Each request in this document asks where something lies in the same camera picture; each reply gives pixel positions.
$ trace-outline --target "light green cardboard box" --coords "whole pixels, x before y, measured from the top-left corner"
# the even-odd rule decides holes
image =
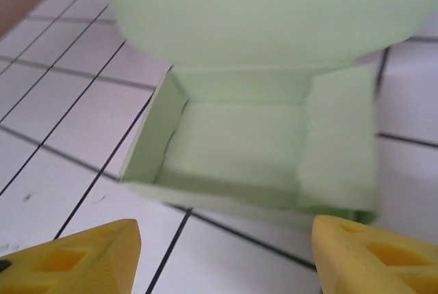
[[[150,198],[310,227],[378,211],[374,70],[437,0],[109,0],[130,41],[175,67],[129,151]]]

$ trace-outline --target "white tile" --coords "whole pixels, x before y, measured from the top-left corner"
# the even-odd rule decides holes
[[[438,244],[438,150],[380,139],[381,218],[376,225]]]
[[[357,63],[361,65],[370,65],[377,68],[382,60],[382,51],[376,51],[375,53],[369,53],[357,59]]]
[[[94,19],[107,4],[108,0],[77,0],[62,16]]]
[[[31,16],[58,17],[74,0],[44,0],[31,13]]]
[[[33,43],[20,59],[52,65],[75,41],[87,24],[56,22]]]
[[[56,66],[97,74],[123,43],[116,25],[93,24]]]
[[[49,21],[22,21],[0,40],[0,55],[18,57],[50,24]]]
[[[432,36],[438,38],[438,11],[436,11],[423,28],[417,33],[418,36]]]
[[[41,78],[44,70],[12,64],[0,75],[0,120]]]
[[[144,293],[183,219],[183,213],[142,199],[101,178],[63,236],[118,219],[136,219],[138,222],[142,251],[132,293]]]
[[[234,216],[212,213],[210,211],[195,210],[214,221],[280,248],[290,254],[313,262],[311,249],[311,233],[287,226],[269,224],[257,220],[242,219]]]
[[[316,272],[190,218],[154,294],[319,293]]]
[[[395,46],[379,97],[382,132],[438,142],[438,45]]]
[[[105,67],[102,75],[156,86],[170,66],[171,64],[152,58],[127,42]]]
[[[0,60],[0,75],[6,68],[9,67],[9,65],[9,62],[4,62],[3,60]]]
[[[52,240],[94,177],[38,151],[0,197],[0,255]]]
[[[143,114],[138,118],[137,122],[134,124],[133,128],[129,132],[128,136],[125,138],[123,143],[120,145],[119,149],[117,150],[116,154],[112,157],[111,161],[108,163],[107,167],[105,168],[105,171],[110,173],[113,176],[118,176],[118,173],[120,172],[120,169],[122,167],[123,161],[125,160],[125,157],[128,153],[129,147],[132,144],[132,141],[134,140],[134,137],[136,136],[137,130],[140,127],[143,117],[146,112],[143,112]]]
[[[115,21],[116,14],[110,7],[108,7],[103,11],[103,13],[97,19],[105,20],[105,21]]]
[[[90,81],[50,71],[3,123],[19,133],[43,140]]]
[[[102,167],[152,92],[94,82],[47,144]]]
[[[0,130],[0,191],[35,149],[35,146]]]

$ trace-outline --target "tile grout line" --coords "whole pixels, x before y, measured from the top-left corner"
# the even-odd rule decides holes
[[[9,62],[11,59],[0,55],[0,60],[5,60],[5,61]],[[73,69],[63,68],[63,67],[59,67],[59,66],[49,66],[49,65],[44,65],[44,64],[37,63],[37,62],[30,62],[30,61],[27,61],[24,59],[18,59],[18,60],[12,61],[11,63],[18,64],[18,65],[24,65],[24,66],[28,66],[28,67],[32,67],[32,68],[44,69],[44,70],[47,70],[48,68],[50,68],[50,70],[54,70],[56,72],[60,72],[60,73],[63,73],[65,75],[70,75],[70,76],[74,76],[74,77],[92,79],[95,76],[92,73],[87,73],[87,72],[83,72],[80,70],[73,70]],[[137,89],[141,89],[141,90],[154,91],[156,89],[156,87],[154,85],[148,85],[148,84],[138,83],[135,81],[123,80],[123,79],[116,79],[116,78],[108,77],[107,75],[102,75],[102,74],[99,75],[99,77],[97,78],[97,81],[114,83],[114,84],[122,85],[125,87],[137,88]]]
[[[170,206],[174,209],[180,210],[180,211],[186,211],[186,209],[181,207],[181,206],[172,205],[172,204],[166,204],[166,205]],[[267,251],[275,253],[283,258],[286,258],[287,260],[295,262],[296,264],[301,265],[302,267],[305,267],[305,268],[310,269],[312,271],[316,271],[316,267],[313,263],[311,263],[303,258],[294,256],[293,254],[290,254],[289,252],[286,252],[285,250],[282,250],[281,248],[277,248],[277,247],[270,245],[264,241],[260,241],[260,240],[254,238],[248,234],[245,234],[243,232],[235,230],[232,227],[229,227],[221,222],[217,222],[216,220],[214,220],[210,217],[205,217],[204,215],[201,215],[201,214],[197,213],[196,211],[192,211],[191,215],[192,215],[192,217],[195,217],[196,219],[199,219],[202,222],[209,224],[210,226],[214,226],[214,227],[219,228],[219,229],[221,229],[229,234],[235,235],[236,237],[239,237],[240,239],[243,239],[245,241],[249,241],[256,246],[259,246]]]
[[[57,61],[69,50],[69,48],[74,45],[74,43],[82,36],[83,33],[91,26],[92,24],[88,25],[80,34],[79,36],[70,44],[70,46],[63,52],[63,54],[57,59]],[[50,137],[50,135],[56,130],[56,128],[60,125],[60,123],[65,119],[67,114],[70,112],[70,110],[76,105],[76,103],[79,101],[79,99],[86,93],[88,88],[94,83],[96,78],[100,75],[100,73],[103,71],[103,69],[108,65],[108,63],[114,58],[114,56],[119,52],[119,50],[122,48],[122,46],[125,44],[126,41],[124,41],[119,48],[116,50],[116,52],[110,57],[110,59],[105,63],[105,65],[102,67],[102,69],[97,73],[96,77],[91,80],[91,82],[86,86],[86,88],[83,90],[83,92],[76,98],[76,100],[73,102],[73,104],[67,109],[67,111],[64,113],[64,115],[58,120],[58,122],[55,124],[55,126],[50,130],[50,132],[46,135],[46,137],[41,141],[41,144],[31,153],[29,158],[24,162],[24,164],[18,169],[17,173],[12,177],[12,179],[6,184],[6,186],[0,191],[0,196],[3,195],[3,193],[8,189],[8,187],[12,184],[12,182],[15,180],[15,178],[23,171],[24,167],[30,162],[32,157],[38,152],[39,148],[47,141],[47,139]],[[23,97],[9,110],[9,112],[0,120],[0,123],[9,115],[9,113],[27,96],[27,94],[34,88],[38,82],[41,81],[41,79],[50,71],[48,69],[40,78],[35,82],[35,84],[32,85],[32,87],[25,93]]]
[[[381,55],[381,62],[380,65],[378,67],[377,73],[376,73],[376,96],[378,96],[379,92],[381,91],[381,87],[383,84],[383,75],[385,73],[386,70],[386,65],[388,63],[388,59],[389,59],[389,54],[391,52],[391,47],[387,47],[385,48],[385,50],[383,50],[383,53]]]
[[[184,215],[181,223],[179,224],[179,227],[178,227],[174,237],[172,238],[172,241],[170,242],[170,245],[169,245],[168,249],[166,250],[166,253],[164,254],[163,259],[162,259],[161,263],[159,264],[157,271],[155,272],[155,274],[151,280],[151,283],[149,284],[148,289],[146,290],[145,294],[151,294],[153,289],[155,288],[155,285],[157,284],[158,279],[161,276],[163,269],[166,266],[166,263],[169,260],[170,255],[172,254],[173,249],[175,248],[175,246],[178,242],[178,239],[181,236],[181,233],[183,232],[184,227],[187,224],[187,221],[189,220],[189,217],[191,216],[191,214],[192,214],[192,209],[188,209],[185,212],[185,215]]]
[[[133,127],[136,125],[136,122],[140,119],[140,117],[142,116],[144,110],[148,107],[150,101],[152,99],[152,96],[149,97],[149,99],[147,100],[147,102],[143,105],[143,107],[141,108],[141,110],[139,111],[139,113],[137,114],[137,116],[134,118],[134,120],[132,121],[132,123],[129,125],[129,128],[126,130],[125,134],[122,136],[122,138],[120,139],[120,141],[117,143],[116,147],[113,149],[113,151],[111,152],[111,154],[109,155],[109,157],[107,158],[107,160],[105,161],[105,163],[102,165],[101,169],[99,170],[98,174],[94,177],[94,179],[92,180],[91,184],[88,186],[88,188],[86,189],[86,191],[84,192],[84,194],[82,195],[81,199],[78,201],[78,203],[76,204],[75,208],[71,211],[70,215],[67,217],[66,221],[62,224],[61,228],[59,229],[59,231],[57,232],[57,234],[55,235],[54,239],[58,239],[62,232],[65,230],[65,228],[67,227],[67,225],[70,223],[71,219],[75,216],[77,210],[79,210],[79,207],[81,207],[82,203],[84,202],[84,200],[87,198],[88,194],[91,192],[91,190],[93,189],[94,185],[97,183],[97,181],[99,180],[99,178],[101,177],[101,175],[103,175],[103,171],[105,170],[105,168],[108,166],[108,164],[110,164],[110,161],[112,160],[112,158],[114,157],[114,155],[117,153],[117,150],[120,148],[120,146],[122,146],[123,142],[126,140],[128,134],[131,132],[131,130],[133,129]]]
[[[99,172],[99,168],[98,167],[93,166],[93,165],[91,165],[91,164],[89,164],[89,163],[87,163],[85,161],[82,161],[81,159],[78,159],[78,158],[76,158],[76,157],[74,157],[74,156],[72,156],[72,155],[70,155],[70,154],[68,154],[66,152],[62,152],[61,150],[58,150],[57,148],[51,147],[51,146],[46,145],[46,144],[41,144],[40,141],[35,140],[35,139],[33,139],[33,138],[31,138],[31,137],[29,137],[27,135],[23,135],[22,133],[19,133],[18,131],[15,131],[14,129],[11,129],[11,128],[7,127],[7,126],[4,126],[4,125],[0,124],[0,131],[2,131],[4,133],[7,133],[7,134],[15,137],[16,139],[21,139],[24,142],[27,142],[28,144],[31,144],[31,145],[34,145],[34,146],[41,146],[40,149],[43,149],[43,150],[45,150],[47,152],[50,152],[50,153],[52,153],[52,154],[54,154],[54,155],[56,155],[58,157],[61,157],[61,158],[65,159],[65,160],[67,160],[67,161],[70,161],[70,162],[72,162],[72,163],[74,163],[76,165],[79,165],[79,166],[81,166],[81,167],[83,167],[83,168],[85,168],[87,170],[90,170],[90,171],[93,171],[93,172],[96,172],[96,173]],[[113,180],[117,179],[117,177],[112,176],[111,174],[105,174],[104,176],[106,176],[108,178],[111,178]]]
[[[438,38],[434,36],[411,36],[405,42],[438,43]]]
[[[377,134],[377,137],[383,138],[383,139],[395,140],[395,141],[399,141],[399,142],[404,142],[407,144],[415,144],[418,146],[425,146],[425,147],[429,147],[429,148],[438,148],[437,142],[428,142],[426,140],[420,140],[420,139],[415,139],[415,138],[410,138],[410,137],[403,137],[401,135],[393,135],[391,133],[380,132]]]
[[[75,18],[75,17],[50,17],[50,16],[26,16],[27,21],[48,21],[48,22],[63,22],[63,23],[80,23],[88,24],[93,20],[92,18]],[[114,19],[96,19],[97,24],[116,24]]]
[[[6,67],[1,73],[0,73],[0,75],[2,75],[22,54],[24,54],[29,48],[30,48],[30,46],[31,45],[33,45],[44,33],[46,33],[46,31],[53,25],[53,24],[55,24],[55,22],[56,22],[56,19],[58,19],[59,17],[61,17],[62,15],[63,15],[63,13],[65,13],[74,3],[76,3],[76,1],[78,1],[78,0],[73,0],[65,9],[63,9],[62,10],[62,12],[61,12],[61,14],[57,17],[57,18],[55,18],[54,20],[52,20],[51,21],[51,23],[49,24],[49,25],[47,25],[47,27],[44,29],[44,30],[42,30],[42,32],[40,33],[40,34],[38,34],[38,36],[34,39],[34,40],[32,40],[32,42],[28,45],[28,46],[26,46],[26,48],[23,50],[23,51],[21,51],[19,54],[18,54],[18,56],[16,56],[15,58],[14,58],[14,60],[12,61],[12,62],[10,62],[10,64],[8,65],[8,67]]]
[[[48,69],[46,69],[46,71],[41,75],[41,77],[28,89],[28,91],[26,91],[25,93],[24,93],[24,95],[22,95],[21,96],[21,98],[14,104],[14,106],[12,106],[10,109],[9,109],[9,111],[6,113],[6,115],[4,115],[1,119],[0,119],[0,124],[5,120],[5,118],[7,118],[7,116],[9,115],[9,114],[11,114],[12,113],[12,111],[15,109],[15,107],[17,107],[18,106],[18,104],[32,91],[32,89],[34,88],[34,87],[36,87],[36,85],[38,84],[38,83],[40,83],[41,82],[41,80],[47,75],[47,73],[52,69],[52,67],[54,67],[55,66],[55,64],[56,63],[58,63],[59,62],[59,60],[61,59],[61,58],[63,58],[63,56],[67,53],[67,51],[72,47],[72,45],[74,45],[75,43],[76,43],[76,41],[78,41],[78,39],[80,39],[80,37],[82,37],[82,35],[90,28],[90,26],[92,25],[93,23],[90,23],[89,25],[87,25],[87,27],[69,44],[69,46],[67,47],[67,49],[54,61],[54,63],[51,65],[51,66],[49,66],[49,68]]]

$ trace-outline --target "white tile floor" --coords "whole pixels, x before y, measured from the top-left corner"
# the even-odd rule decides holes
[[[168,64],[124,43],[114,19],[107,0],[45,0],[0,41],[0,255],[128,217],[143,240],[133,293],[316,294],[309,234],[186,213],[117,184]],[[438,16],[390,49],[378,96],[376,225],[433,243],[436,56]],[[381,60],[361,59],[377,69]]]

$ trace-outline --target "yellow object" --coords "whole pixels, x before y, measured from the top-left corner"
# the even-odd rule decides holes
[[[3,256],[0,294],[130,293],[140,246],[124,219]]]
[[[319,215],[312,250],[324,294],[438,293],[438,245]]]

